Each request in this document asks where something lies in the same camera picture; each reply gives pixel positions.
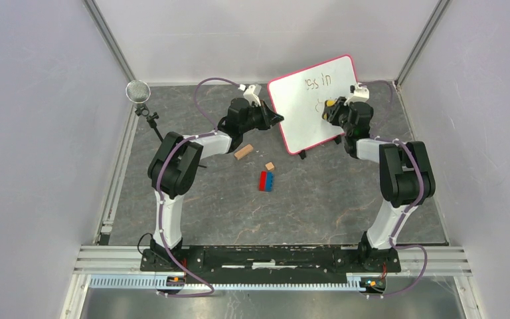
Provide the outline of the blue toy brick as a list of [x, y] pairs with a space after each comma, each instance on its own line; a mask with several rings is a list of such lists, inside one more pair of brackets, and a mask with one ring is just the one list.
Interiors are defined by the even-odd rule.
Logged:
[[274, 186], [274, 174], [271, 171], [266, 172], [264, 191], [271, 192]]

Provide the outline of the silver mesh microphone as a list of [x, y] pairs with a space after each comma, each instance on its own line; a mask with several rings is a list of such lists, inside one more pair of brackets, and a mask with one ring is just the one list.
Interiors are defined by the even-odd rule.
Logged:
[[126, 86], [126, 96], [129, 101], [135, 104], [143, 104], [149, 100], [151, 89], [142, 80], [132, 80]]

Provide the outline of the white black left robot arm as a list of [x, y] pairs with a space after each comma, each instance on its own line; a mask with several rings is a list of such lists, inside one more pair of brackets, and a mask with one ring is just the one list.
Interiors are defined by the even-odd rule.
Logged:
[[201, 160], [234, 152], [251, 130], [269, 130], [284, 121], [265, 101], [232, 99], [227, 115], [212, 131], [198, 135], [168, 132], [147, 170], [156, 196], [156, 228], [150, 249], [165, 270], [182, 262], [181, 215], [185, 194], [192, 187]]

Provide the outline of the aluminium rail frame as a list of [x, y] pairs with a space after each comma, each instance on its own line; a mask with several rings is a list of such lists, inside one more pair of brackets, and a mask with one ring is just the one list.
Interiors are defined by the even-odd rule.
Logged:
[[460, 247], [389, 251], [366, 261], [343, 245], [188, 246], [173, 258], [146, 247], [83, 246], [74, 274], [93, 288], [357, 291], [378, 294], [393, 277], [471, 276]]

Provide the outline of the red toy brick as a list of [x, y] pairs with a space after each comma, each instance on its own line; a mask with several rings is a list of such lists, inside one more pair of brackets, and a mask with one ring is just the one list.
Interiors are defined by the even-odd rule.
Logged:
[[268, 176], [268, 172], [267, 171], [262, 171], [260, 173], [260, 178], [259, 178], [259, 184], [258, 184], [258, 190], [259, 191], [266, 191], [267, 190], [267, 176]]

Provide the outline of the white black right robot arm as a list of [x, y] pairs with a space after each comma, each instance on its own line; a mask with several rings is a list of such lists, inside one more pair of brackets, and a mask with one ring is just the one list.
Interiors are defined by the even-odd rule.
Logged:
[[371, 136], [374, 110], [366, 102], [327, 100], [322, 118], [343, 130], [343, 147], [358, 160], [376, 163], [383, 202], [373, 225], [358, 245], [357, 263], [374, 271], [395, 252], [409, 215], [432, 197], [436, 182], [424, 142]]

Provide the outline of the yellow whiteboard eraser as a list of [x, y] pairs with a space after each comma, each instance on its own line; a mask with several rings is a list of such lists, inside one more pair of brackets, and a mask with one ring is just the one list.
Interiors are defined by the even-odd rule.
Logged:
[[332, 115], [332, 113], [334, 113], [335, 108], [336, 108], [336, 106], [335, 106], [336, 103], [337, 103], [336, 100], [326, 100], [324, 102], [323, 114], [325, 117], [328, 117], [328, 116]]

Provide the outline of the aluminium corner profile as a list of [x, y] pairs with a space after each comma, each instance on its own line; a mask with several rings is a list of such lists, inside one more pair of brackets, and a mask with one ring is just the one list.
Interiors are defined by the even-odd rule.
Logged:
[[89, 12], [91, 19], [93, 20], [95, 26], [98, 28], [105, 44], [110, 50], [114, 60], [117, 62], [126, 80], [128, 82], [135, 80], [135, 74], [132, 71], [127, 59], [125, 58], [97, 2], [95, 0], [83, 0], [82, 2]]
[[394, 80], [394, 85], [397, 90], [400, 89], [403, 82], [406, 80], [406, 78], [410, 74], [414, 64], [418, 60], [418, 58], [421, 55], [422, 51], [424, 50], [425, 46], [428, 44], [430, 37], [432, 36], [433, 32], [436, 30], [436, 27], [438, 26], [440, 20], [444, 16], [444, 14], [447, 11], [451, 2], [452, 2], [451, 0], [438, 0], [437, 1], [426, 24], [424, 25], [416, 42], [414, 43], [414, 46], [412, 47], [410, 54], [408, 55], [407, 59], [405, 60], [400, 72], [398, 73], [398, 76]]

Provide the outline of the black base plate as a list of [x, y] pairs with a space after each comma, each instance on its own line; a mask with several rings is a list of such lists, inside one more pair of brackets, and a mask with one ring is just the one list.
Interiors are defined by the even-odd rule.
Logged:
[[347, 274], [374, 276], [400, 272], [397, 251], [387, 261], [362, 264], [358, 246], [259, 245], [182, 247], [175, 259], [162, 259], [151, 249], [142, 252], [143, 272], [171, 272], [186, 268], [189, 284], [204, 279], [216, 284], [333, 284]]

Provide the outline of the pink framed whiteboard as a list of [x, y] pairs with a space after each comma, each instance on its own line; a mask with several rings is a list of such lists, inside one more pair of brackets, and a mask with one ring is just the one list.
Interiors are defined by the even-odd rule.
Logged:
[[348, 97], [357, 76], [350, 55], [342, 55], [275, 78], [267, 85], [286, 151], [297, 155], [343, 134], [323, 119], [326, 100]]

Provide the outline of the long wooden block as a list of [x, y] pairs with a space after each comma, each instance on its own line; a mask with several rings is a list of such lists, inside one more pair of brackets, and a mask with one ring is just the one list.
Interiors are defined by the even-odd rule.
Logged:
[[251, 144], [247, 144], [243, 148], [241, 148], [240, 150], [235, 152], [234, 157], [237, 160], [241, 160], [241, 159], [245, 158], [248, 154], [252, 153], [253, 150], [254, 150], [253, 146]]

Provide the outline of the left aluminium corner profile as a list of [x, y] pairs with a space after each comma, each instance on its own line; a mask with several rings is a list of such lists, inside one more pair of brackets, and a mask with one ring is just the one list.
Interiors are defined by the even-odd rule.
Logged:
[[82, 2], [89, 12], [91, 19], [93, 20], [95, 26], [98, 28], [105, 44], [110, 50], [114, 60], [117, 62], [126, 80], [128, 82], [135, 80], [135, 74], [132, 71], [127, 59], [125, 58], [97, 2], [95, 0], [83, 0]]

